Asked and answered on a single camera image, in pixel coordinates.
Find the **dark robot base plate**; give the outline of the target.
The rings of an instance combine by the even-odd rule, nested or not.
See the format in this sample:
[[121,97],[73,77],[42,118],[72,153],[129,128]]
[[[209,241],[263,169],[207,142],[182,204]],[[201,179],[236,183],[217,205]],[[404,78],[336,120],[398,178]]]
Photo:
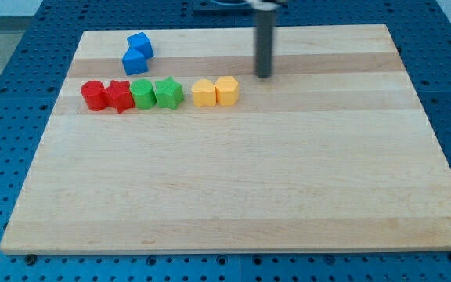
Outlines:
[[192,0],[192,10],[195,14],[226,14],[249,13],[250,5],[244,0]]

